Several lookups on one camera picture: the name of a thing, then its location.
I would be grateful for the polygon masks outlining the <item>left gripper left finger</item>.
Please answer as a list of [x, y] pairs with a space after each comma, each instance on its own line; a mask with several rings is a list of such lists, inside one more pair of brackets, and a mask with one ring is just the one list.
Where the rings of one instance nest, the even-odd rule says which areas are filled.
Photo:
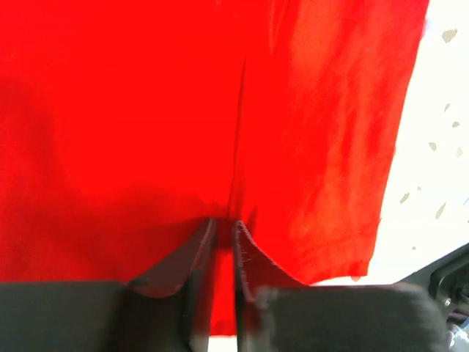
[[206, 351], [216, 221], [123, 284], [16, 282], [1, 286], [3, 351]]

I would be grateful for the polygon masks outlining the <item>red t-shirt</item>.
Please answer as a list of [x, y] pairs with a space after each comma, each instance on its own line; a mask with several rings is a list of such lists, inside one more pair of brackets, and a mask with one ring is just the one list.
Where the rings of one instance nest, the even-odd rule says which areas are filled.
[[3, 1], [1, 280], [128, 281], [233, 222], [297, 280], [367, 274], [426, 1]]

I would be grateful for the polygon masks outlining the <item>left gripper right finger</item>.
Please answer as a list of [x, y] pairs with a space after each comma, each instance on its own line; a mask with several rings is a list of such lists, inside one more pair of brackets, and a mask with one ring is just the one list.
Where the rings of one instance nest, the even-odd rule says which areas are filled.
[[233, 229], [239, 351], [447, 351], [446, 321], [421, 288], [308, 286]]

